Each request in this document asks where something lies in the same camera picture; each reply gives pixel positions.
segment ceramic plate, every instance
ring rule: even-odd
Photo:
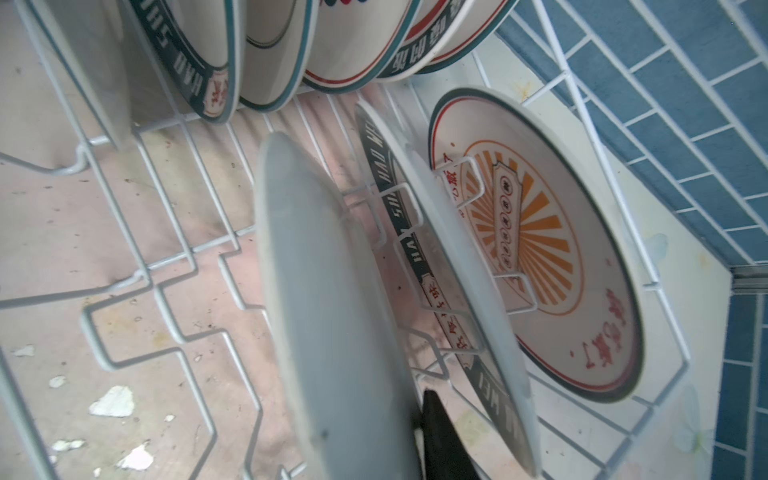
[[[531,476],[538,476],[541,472],[538,421],[525,371],[525,358],[520,353],[502,298],[480,252],[445,189],[437,183],[426,161],[413,150],[405,136],[388,126],[365,102],[358,104],[356,117],[362,146],[379,191],[397,184],[393,163],[396,159],[425,219],[432,225],[480,327],[478,334],[488,348],[479,356],[458,354],[469,382],[520,465]],[[411,227],[399,192],[388,195],[384,205],[395,231]],[[417,236],[413,234],[404,238],[402,245],[413,273],[432,306],[448,309],[447,300],[426,261],[427,256]],[[435,316],[453,348],[477,347],[466,336],[468,326],[464,326],[457,316]]]
[[[422,0],[319,0],[304,81],[343,93],[376,78],[406,38]]]
[[[258,111],[285,105],[301,84],[317,20],[313,0],[250,0],[240,100]]]
[[[419,73],[440,70],[468,54],[504,20],[515,0],[478,0],[448,43]]]
[[[421,478],[413,379],[362,225],[285,134],[266,140],[255,191],[264,301],[312,478]]]
[[[240,99],[245,0],[131,0],[181,96],[205,120],[229,121]]]
[[[28,0],[32,14],[116,148],[131,136],[127,76],[101,0]]]
[[[475,0],[422,0],[408,36],[379,78],[402,80],[421,70],[448,43],[474,3]]]
[[[494,273],[521,270],[539,308],[511,317],[528,356],[565,388],[615,402],[637,384],[643,328],[627,268],[595,202],[555,136],[515,102],[459,88],[435,107],[432,165],[470,155],[485,195],[462,211]],[[445,170],[458,204],[477,192],[462,166]],[[531,305],[514,279],[499,281],[508,307]]]

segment orange sunray pattern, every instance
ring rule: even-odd
[[[573,273],[574,272],[574,266],[571,264],[571,262],[568,262],[567,260],[563,260],[560,257],[558,257],[557,255],[555,255],[555,254],[553,254],[551,252],[548,252],[547,250],[544,250],[539,245],[536,245],[535,243],[531,242],[530,240],[522,240],[520,242],[520,248],[521,248],[521,250],[523,248],[533,249],[534,251],[536,251],[539,254],[541,254],[544,258],[546,258],[547,260],[551,261],[555,265],[559,266],[560,268],[562,268],[566,272],[568,272],[568,273]]]
[[[544,217],[533,222],[524,223],[520,226],[520,230],[550,230],[562,227],[560,217],[557,215],[550,215],[549,217]]]
[[[535,233],[522,232],[520,237],[525,237],[531,242],[542,243],[547,247],[552,247],[564,252],[571,252],[571,248],[568,246],[568,241],[561,238],[546,237],[545,235],[537,235]]]
[[[528,218],[531,217],[531,215],[535,214],[547,205],[549,205],[549,199],[544,192],[539,192],[538,195],[536,195],[536,198],[531,200],[531,203],[529,203],[525,210],[523,210],[523,213],[520,214],[520,223],[525,222]]]
[[[531,255],[529,257],[529,260],[531,261],[531,265],[536,269],[539,275],[547,282],[547,284],[554,290],[554,292],[560,297],[560,300],[565,300],[565,293],[563,293],[562,290],[560,290],[560,287],[553,281],[553,279],[544,271],[544,268],[542,267],[542,263],[546,263],[543,260],[541,260],[540,257],[537,257],[535,255]]]

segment white grout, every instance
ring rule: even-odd
[[[637,10],[637,13],[639,13],[645,19],[645,21],[654,30],[654,32],[656,32],[656,35],[661,38],[661,41],[670,46],[670,50],[674,54],[675,58],[677,58],[677,60],[680,62],[680,64],[683,65],[683,69],[685,69],[685,71],[695,80],[699,87],[701,87],[703,92],[707,95],[707,97],[709,97],[712,103],[714,103],[715,107],[717,107],[717,110],[719,110],[720,113],[723,114],[723,116],[731,124],[733,124],[733,127],[737,132],[739,132],[739,135],[744,140],[744,143],[750,147],[750,150],[754,152],[760,161],[763,162],[763,165],[768,168],[768,154],[765,152],[765,150],[763,150],[763,147],[757,143],[752,134],[746,129],[741,119],[738,118],[736,114],[733,113],[733,111],[731,111],[730,107],[725,103],[725,100],[723,100],[720,94],[717,93],[714,87],[710,85],[709,82],[707,82],[707,79],[704,77],[701,71],[699,71],[696,65],[694,65],[690,58],[688,58],[688,55],[685,54],[685,51],[677,44],[670,32],[668,32],[667,29],[661,24],[659,19],[656,18],[656,15],[654,15],[650,8],[645,5],[643,0],[630,0],[630,2]],[[768,226],[765,226],[765,228],[766,233],[768,233]]]
[[[632,66],[630,67],[630,69],[629,69],[630,73],[634,73],[634,72],[636,72],[636,71],[640,70],[642,67],[644,67],[645,65],[648,65],[648,64],[649,64],[649,63],[651,63],[652,61],[656,60],[656,59],[657,59],[657,58],[659,58],[661,55],[664,55],[664,54],[665,54],[665,53],[667,53],[669,50],[670,50],[670,46],[669,46],[669,45],[665,45],[664,47],[661,47],[661,48],[659,48],[659,49],[658,49],[658,50],[656,50],[654,53],[652,53],[652,54],[648,55],[646,58],[643,58],[643,59],[642,59],[642,60],[640,60],[638,63],[636,63],[636,64],[632,65]]]
[[[696,137],[691,137],[690,141],[695,142],[695,141],[703,140],[704,138],[711,137],[712,135],[717,135],[726,130],[730,130],[731,128],[733,128],[733,125],[731,124],[723,125],[722,127],[714,128],[713,130],[710,130],[710,131],[705,131],[704,133],[702,133],[701,135],[697,135]]]
[[[760,63],[760,59],[758,57],[753,58],[752,60],[748,61],[747,63],[743,63],[739,65],[738,67],[734,68],[731,71],[727,71],[724,74],[720,75],[719,77],[715,77],[712,80],[709,81],[709,84],[714,86],[719,84],[723,80],[727,80],[728,78],[733,77],[734,75],[738,75],[742,71],[749,70],[750,68],[754,67],[755,65]]]
[[[741,360],[723,359],[723,363],[729,365],[752,366],[752,362],[742,362]]]
[[[727,450],[728,452],[738,453],[739,455],[746,457],[746,450],[737,449],[736,447],[732,447],[730,445],[727,445],[725,443],[715,442],[716,447],[720,447],[723,450]]]
[[[691,175],[690,177],[681,178],[681,179],[679,179],[677,182],[678,182],[679,184],[684,184],[685,182],[690,182],[691,180],[698,180],[698,179],[700,179],[700,178],[704,178],[704,177],[710,177],[710,176],[712,176],[712,175],[713,175],[713,173],[712,173],[712,172],[704,172],[704,173],[702,173],[702,174],[698,174],[698,175]]]
[[[768,192],[763,192],[761,194],[748,195],[744,197],[744,200],[754,200],[756,198],[763,198],[763,197],[768,197]]]
[[[570,16],[573,18],[573,20],[576,22],[576,24],[581,27],[584,32],[589,35],[592,39],[592,42],[597,46],[600,51],[605,55],[605,57],[612,63],[612,65],[619,70],[619,72],[624,76],[624,78],[629,81],[629,83],[637,90],[637,92],[645,99],[645,101],[648,102],[648,104],[657,110],[657,113],[661,116],[661,118],[664,120],[664,122],[669,126],[669,128],[683,141],[683,143],[688,147],[688,149],[693,152],[693,154],[701,161],[704,166],[713,172],[713,175],[716,179],[722,184],[723,188],[736,200],[736,202],[739,204],[740,207],[754,220],[755,223],[760,225],[760,228],[763,229],[764,232],[768,233],[768,224],[766,224],[765,220],[757,214],[757,212],[741,197],[741,195],[736,191],[736,189],[733,187],[733,185],[730,184],[730,182],[712,165],[710,160],[699,150],[699,148],[690,141],[688,136],[685,134],[682,128],[672,119],[672,117],[659,105],[658,101],[646,90],[646,88],[632,75],[629,73],[627,68],[621,63],[621,61],[618,59],[615,53],[605,44],[605,42],[597,36],[597,34],[594,33],[592,30],[592,27],[576,12],[576,10],[571,6],[570,3],[568,3],[567,0],[555,0]],[[633,3],[637,3],[638,0],[630,0]],[[591,96],[594,98],[595,104],[598,104],[597,98],[594,96],[594,94],[591,94]],[[738,122],[738,119],[735,119],[737,121],[731,121],[731,123],[734,125],[734,127],[738,128],[738,125],[740,125],[740,122]],[[708,214],[702,210],[701,213],[707,217]],[[720,226],[717,227],[718,231],[722,232],[723,229],[720,228]],[[733,246],[739,253],[742,255],[746,254],[744,250],[741,247],[736,247],[736,242],[733,241],[733,239],[730,239],[730,237],[726,237],[726,240]],[[746,255],[744,257],[745,259],[750,259],[750,262],[753,262],[751,260],[751,257],[749,255]]]
[[[747,225],[746,227],[733,227],[725,229],[726,232],[738,232],[739,230],[754,230],[760,228],[760,225]]]
[[[752,377],[750,378],[750,406],[746,414],[746,474],[744,480],[752,478],[752,463],[755,449],[755,416],[757,408],[757,386],[760,381],[760,345],[763,337],[763,312],[765,311],[765,296],[757,295],[755,309],[755,333],[752,347]]]
[[[568,59],[572,57],[577,51],[581,50],[581,48],[584,47],[587,43],[589,43],[589,35],[585,35],[584,38],[582,38],[576,43],[576,45],[572,46],[570,50],[565,52],[565,58]]]
[[[648,159],[648,157],[646,157],[645,155],[643,155],[642,157],[639,157],[639,158],[635,158],[634,160],[630,160],[630,161],[628,161],[628,162],[627,162],[627,165],[634,165],[634,164],[636,164],[637,162],[641,162],[641,161],[643,161],[643,160],[647,160],[647,159]]]
[[[645,120],[646,118],[650,117],[651,115],[653,115],[655,113],[656,113],[656,111],[653,108],[651,108],[649,111],[645,112],[644,114],[639,114],[638,116],[636,116],[632,120],[625,121],[624,122],[624,126],[625,127],[629,127],[630,125],[634,125],[638,121]]]

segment stain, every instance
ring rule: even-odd
[[[531,85],[530,81],[525,82],[525,85],[518,85],[515,84],[515,90],[518,91],[520,94],[520,101],[526,101],[533,93],[531,90],[533,90],[533,85]]]
[[[157,332],[152,337],[152,345],[156,349],[161,349],[170,342],[170,335],[165,332]]]
[[[491,428],[479,419],[472,410],[464,412],[454,425],[456,433],[458,433],[466,448],[472,447],[491,431]]]
[[[710,267],[710,260],[707,258],[707,254],[704,252],[699,253],[699,265],[701,265],[701,268],[703,269]]]

